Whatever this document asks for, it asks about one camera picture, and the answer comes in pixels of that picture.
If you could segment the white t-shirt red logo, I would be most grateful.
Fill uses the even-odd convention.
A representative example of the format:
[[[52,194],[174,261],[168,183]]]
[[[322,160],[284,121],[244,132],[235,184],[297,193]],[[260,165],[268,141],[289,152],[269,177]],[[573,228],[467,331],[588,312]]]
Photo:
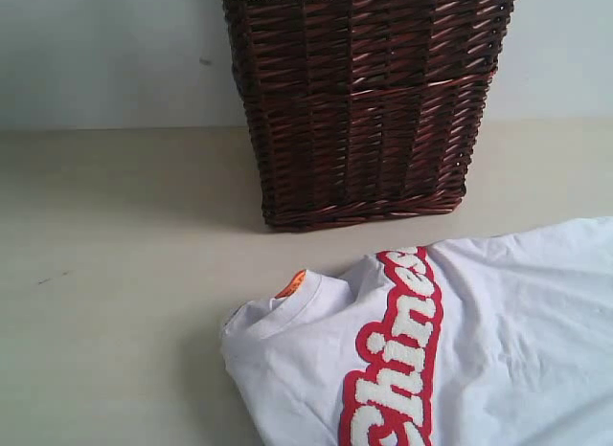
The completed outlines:
[[[304,270],[221,353],[267,445],[608,445],[612,221]]]

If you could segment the dark red wicker basket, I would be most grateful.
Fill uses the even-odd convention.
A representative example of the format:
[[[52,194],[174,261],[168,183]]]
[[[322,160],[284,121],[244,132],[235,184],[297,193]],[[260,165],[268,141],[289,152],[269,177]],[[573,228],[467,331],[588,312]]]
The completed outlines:
[[[453,212],[515,0],[222,0],[262,216]]]

